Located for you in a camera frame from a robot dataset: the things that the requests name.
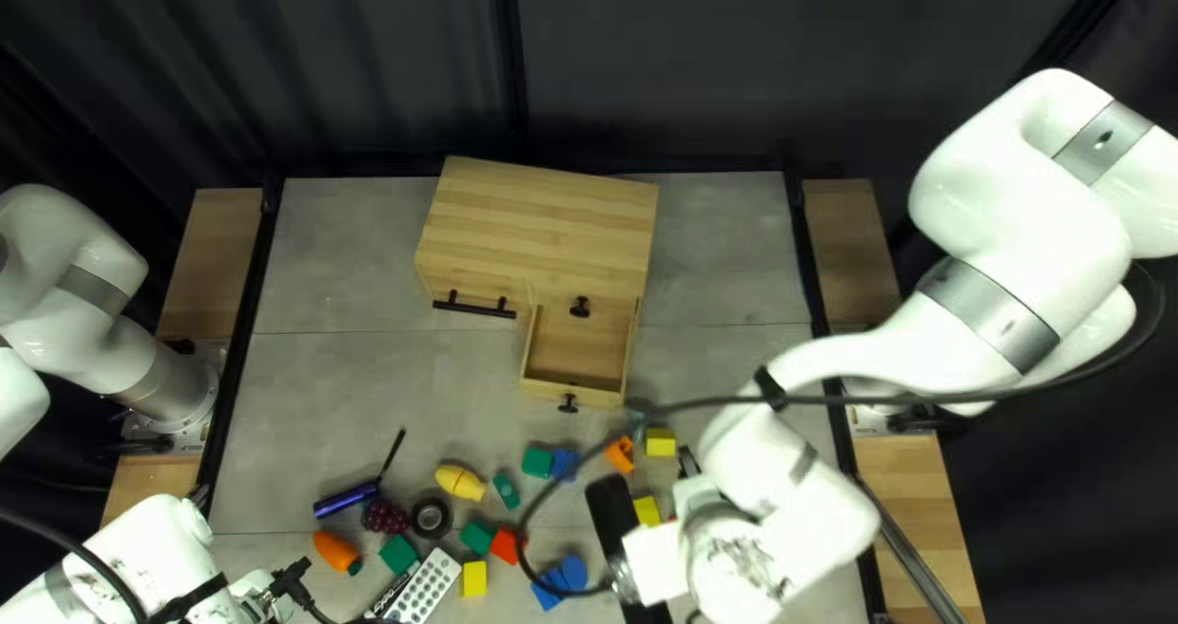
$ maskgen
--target orange toy carrot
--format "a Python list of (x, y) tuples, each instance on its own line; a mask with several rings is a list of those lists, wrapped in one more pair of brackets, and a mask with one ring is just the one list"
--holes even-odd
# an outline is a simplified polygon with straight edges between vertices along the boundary
[(359, 551), (351, 543), (323, 530), (312, 535), (312, 538), (315, 539), (315, 550), (319, 552), (319, 557), (329, 566), (349, 576), (356, 576), (360, 572), (364, 563), (360, 562)]

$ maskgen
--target silver band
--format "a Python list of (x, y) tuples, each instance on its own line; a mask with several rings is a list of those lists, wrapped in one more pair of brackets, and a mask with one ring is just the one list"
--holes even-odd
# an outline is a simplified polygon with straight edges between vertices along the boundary
[(1047, 357), (1059, 336), (1007, 288), (957, 258), (928, 270), (916, 290), (957, 316), (1026, 374)]
[(75, 617), (82, 620), (93, 617), (98, 620), (98, 615), (74, 593), (60, 562), (45, 572), (45, 591), (67, 620), (73, 622)]
[(148, 418), (152, 431), (177, 433), (199, 421), (212, 406), (216, 373), (210, 371), (157, 341), (147, 373), (107, 398)]
[(1152, 126), (1152, 121), (1129, 106), (1110, 102), (1052, 159), (1078, 180), (1092, 184), (1136, 146)]
[(130, 300), (127, 294), (115, 285), (78, 266), (66, 268), (58, 281), (58, 287), (94, 304), (111, 316), (121, 314), (127, 300)]

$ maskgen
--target blue toy piece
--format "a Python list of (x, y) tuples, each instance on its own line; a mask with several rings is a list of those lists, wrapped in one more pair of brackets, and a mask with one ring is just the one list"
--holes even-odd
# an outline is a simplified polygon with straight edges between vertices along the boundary
[(564, 578), (564, 584), (570, 590), (583, 590), (589, 584), (589, 570), (585, 569), (585, 563), (575, 555), (561, 560), (561, 577)]
[[(589, 572), (581, 558), (570, 555), (562, 559), (561, 564), (541, 575), (540, 578), (558, 590), (583, 590), (589, 582)], [(531, 585), (531, 593), (536, 595), (536, 600), (540, 602), (540, 608), (544, 609), (544, 612), (552, 610), (564, 600), (535, 583)]]
[[(577, 452), (573, 452), (569, 450), (552, 450), (552, 469), (549, 472), (549, 476), (552, 479), (556, 479), (557, 477), (563, 474), (565, 470), (573, 467), (573, 465), (576, 464), (578, 460), (581, 460), (581, 454), (578, 454)], [(565, 476), (564, 479), (561, 479), (561, 482), (563, 482), (564, 484), (571, 484), (576, 480), (577, 480), (576, 472), (573, 472)]]

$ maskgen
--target black cable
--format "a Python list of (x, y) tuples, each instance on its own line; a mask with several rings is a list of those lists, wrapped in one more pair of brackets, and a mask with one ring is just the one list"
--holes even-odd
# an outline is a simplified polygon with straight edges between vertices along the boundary
[[(311, 617), (313, 617), (319, 624), (339, 624), (335, 619), (324, 615), (323, 611), (319, 610), (319, 606), (315, 605), (315, 602), (309, 603), (303, 610), (311, 613)], [(389, 624), (389, 620), (373, 617), (357, 617), (356, 619), (349, 619), (344, 624)]]
[[(1023, 397), (1031, 397), (1034, 394), (1043, 394), (1045, 391), (1054, 391), (1067, 385), (1080, 383), (1081, 380), (1087, 380), (1094, 378), (1110, 369), (1121, 364), (1124, 360), (1129, 359), (1153, 337), (1157, 334), (1158, 327), (1162, 325), (1162, 317), (1165, 316), (1166, 307), (1166, 292), (1163, 285), (1159, 285), (1150, 276), (1150, 272), (1137, 266), (1138, 270), (1145, 272), (1145, 276), (1150, 278), (1153, 284), (1154, 290), (1154, 310), (1153, 314), (1145, 327), (1136, 338), (1133, 338), (1129, 344), (1119, 347), (1113, 353), (1107, 357), (1093, 361), (1090, 366), (1078, 369), (1065, 376), (1059, 376), (1047, 383), (1041, 383), (1039, 385), (1031, 385), (1028, 387), (1017, 387), (1017, 389), (1005, 389), (1005, 390), (980, 390), (980, 391), (958, 391), (958, 393), (949, 394), (934, 394), (931, 397), (922, 397), (920, 394), (900, 394), (894, 397), (803, 397), (786, 393), (777, 398), (779, 403), (785, 404), (802, 404), (802, 405), (873, 405), (873, 404), (886, 404), (886, 405), (945, 405), (945, 404), (967, 404), (975, 401), (1006, 401), (1011, 399), (1018, 399)], [(765, 404), (766, 397), (708, 397), (703, 399), (694, 399), (690, 401), (682, 401), (671, 405), (659, 405), (655, 409), (643, 409), (642, 412), (647, 420), (662, 420), (671, 414), (700, 409), (712, 409), (719, 405), (736, 405), (736, 404)], [(523, 570), (524, 575), (534, 584), (544, 589), (544, 591), (552, 593), (554, 596), (561, 598), (577, 598), (577, 597), (590, 597), (610, 590), (609, 578), (602, 578), (597, 585), (588, 590), (562, 590), (554, 585), (549, 585), (541, 578), (536, 571), (531, 567), (528, 562), (528, 557), (524, 553), (523, 543), (528, 537), (528, 523), (535, 516), (540, 505), (544, 504), (545, 500), (556, 491), (560, 486), (563, 477), (568, 474), (575, 474), (582, 465), (589, 462), (589, 459), (601, 454), (611, 444), (617, 442), (620, 438), (626, 436), (626, 433), (614, 433), (607, 437), (601, 443), (594, 445), (589, 449), (581, 458), (568, 466), (562, 474), (551, 476), (550, 482), (544, 485), (540, 491), (540, 494), (528, 505), (524, 510), (523, 516), (519, 518), (518, 535), (516, 536), (516, 556), (519, 558), (519, 569)]]
[(570, 474), (576, 474), (577, 471), (581, 470), (581, 466), (588, 463), (589, 459), (596, 457), (597, 454), (603, 453), (605, 449), (616, 443), (623, 436), (626, 436), (624, 432), (618, 432), (605, 437), (604, 440), (597, 443), (596, 445), (590, 447), (589, 451), (581, 454), (581, 458), (577, 459), (573, 465), (569, 465), (564, 470), (564, 472), (560, 474), (550, 474), (548, 484), (545, 484), (544, 487), (541, 489), (540, 494), (537, 494), (536, 498), (531, 500), (531, 504), (529, 504), (528, 507), (523, 511), (523, 516), (519, 517), (519, 525), (517, 526), (519, 533), (516, 535), (516, 557), (519, 558), (519, 569), (523, 570), (524, 576), (527, 576), (529, 580), (531, 580), (535, 585), (542, 588), (545, 592), (551, 593), (552, 596), (560, 597), (562, 599), (591, 597), (594, 595), (600, 595), (602, 592), (610, 591), (611, 589), (610, 580), (608, 577), (602, 578), (600, 583), (587, 590), (562, 590), (561, 588), (557, 588), (555, 585), (549, 585), (548, 583), (545, 583), (544, 579), (541, 578), (536, 573), (536, 571), (531, 567), (531, 563), (528, 562), (528, 556), (527, 553), (524, 553), (523, 550), (523, 543), (528, 538), (528, 523), (531, 522), (531, 517), (535, 516), (537, 510), (540, 510), (540, 505), (544, 504), (544, 502), (548, 500), (549, 497), (551, 497), (551, 494), (556, 491), (556, 489), (560, 487), (561, 482), (563, 480), (564, 477)]
[(53, 527), (26, 518), (8, 507), (0, 507), (0, 520), (4, 520), (9, 525), (15, 525), (26, 532), (32, 532), (33, 535), (65, 549), (66, 552), (72, 552), (81, 558), (82, 562), (88, 564), (91, 569), (106, 579), (106, 582), (114, 588), (114, 591), (123, 597), (123, 602), (126, 603), (127, 609), (131, 610), (131, 618), (135, 620), (135, 624), (148, 623), (147, 612), (144, 610), (143, 604), (139, 603), (139, 597), (131, 591), (131, 588), (123, 582), (123, 578), (120, 578), (108, 564), (102, 562), (101, 558), (94, 555), (90, 549), (54, 530)]
[[(1071, 373), (1059, 376), (1058, 378), (1038, 385), (1002, 390), (953, 391), (947, 394), (929, 396), (896, 394), (892, 397), (806, 397), (799, 394), (786, 394), (783, 403), (800, 405), (946, 405), (971, 404), (979, 401), (1007, 401), (1011, 399), (1021, 399), (1024, 397), (1044, 394), (1046, 391), (1055, 391), (1067, 385), (1073, 385), (1076, 383), (1094, 378), (1096, 376), (1100, 376), (1140, 351), (1141, 347), (1149, 344), (1150, 340), (1157, 334), (1158, 327), (1162, 325), (1162, 317), (1165, 316), (1166, 292), (1165, 287), (1157, 283), (1154, 283), (1154, 300), (1156, 304), (1153, 314), (1150, 316), (1150, 320), (1145, 330), (1141, 330), (1140, 333), (1129, 344), (1123, 345), (1119, 350), (1110, 353), (1103, 359), (1091, 361), (1091, 365), (1088, 366), (1080, 367)], [(717, 405), (761, 403), (765, 403), (765, 397), (709, 397), (706, 399), (695, 399), (671, 405), (659, 405), (653, 410), (643, 412), (646, 412), (651, 419), (663, 419), (671, 414), (689, 410), (712, 409)]]
[(54, 491), (65, 491), (67, 493), (86, 493), (86, 494), (106, 494), (111, 492), (110, 486), (92, 486), (90, 484), (71, 484), (68, 482), (57, 482), (54, 479), (46, 479), (39, 474), (32, 474), (22, 470), (11, 470), (12, 477), (18, 482), (24, 482), (33, 486), (40, 486), (42, 489), (51, 489)]

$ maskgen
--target open drawer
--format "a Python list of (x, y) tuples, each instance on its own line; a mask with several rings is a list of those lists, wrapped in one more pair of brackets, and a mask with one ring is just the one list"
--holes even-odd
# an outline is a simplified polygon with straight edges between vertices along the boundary
[(638, 304), (600, 304), (589, 317), (556, 304), (532, 307), (519, 389), (554, 403), (573, 394), (575, 405), (621, 409)]

